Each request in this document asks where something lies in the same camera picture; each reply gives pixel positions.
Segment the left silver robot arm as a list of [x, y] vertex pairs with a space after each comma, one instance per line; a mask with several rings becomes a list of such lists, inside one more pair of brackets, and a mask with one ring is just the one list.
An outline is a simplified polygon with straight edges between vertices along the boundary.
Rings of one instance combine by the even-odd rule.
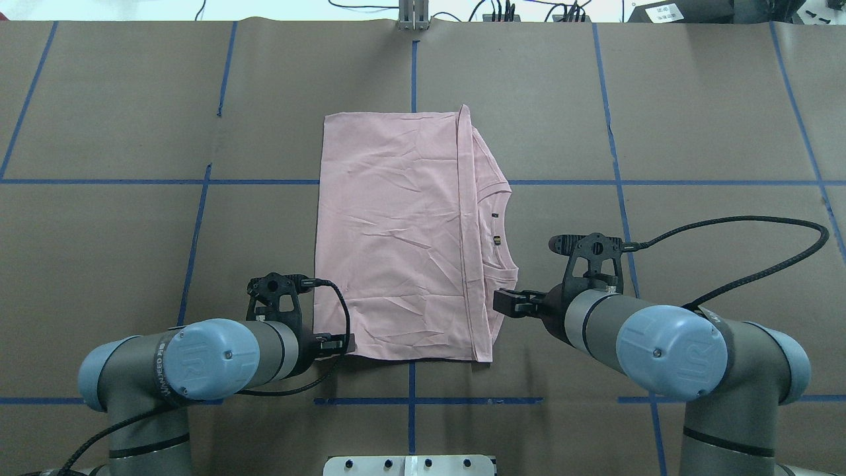
[[343, 356], [354, 342], [341, 335], [298, 334], [278, 321], [209, 319], [101, 344], [82, 361], [78, 390], [109, 425], [58, 470], [73, 473], [81, 456], [109, 439], [102, 475], [190, 475], [188, 407], [298, 376], [313, 362]]

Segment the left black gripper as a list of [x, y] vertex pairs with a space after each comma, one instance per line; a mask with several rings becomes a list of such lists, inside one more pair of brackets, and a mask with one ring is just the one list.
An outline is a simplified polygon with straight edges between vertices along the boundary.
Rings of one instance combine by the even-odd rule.
[[317, 333], [302, 326], [298, 334], [298, 358], [294, 364], [294, 376], [300, 376], [311, 367], [317, 358], [332, 358], [357, 350], [356, 335], [333, 335]]

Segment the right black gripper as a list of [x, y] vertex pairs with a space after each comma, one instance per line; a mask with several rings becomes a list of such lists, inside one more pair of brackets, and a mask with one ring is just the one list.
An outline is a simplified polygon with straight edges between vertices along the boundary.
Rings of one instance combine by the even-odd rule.
[[539, 317], [552, 337], [571, 344], [564, 320], [575, 299], [573, 290], [557, 284], [550, 292], [498, 289], [493, 294], [493, 309], [506, 317]]

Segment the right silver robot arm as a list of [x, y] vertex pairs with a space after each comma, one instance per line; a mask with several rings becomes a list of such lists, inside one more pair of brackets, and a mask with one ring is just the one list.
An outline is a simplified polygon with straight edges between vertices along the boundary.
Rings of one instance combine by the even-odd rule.
[[607, 289], [496, 290], [493, 307], [538, 317], [562, 342], [638, 386], [685, 403], [681, 475], [810, 475], [775, 457], [779, 407], [804, 394], [812, 365], [789, 335], [701, 308]]

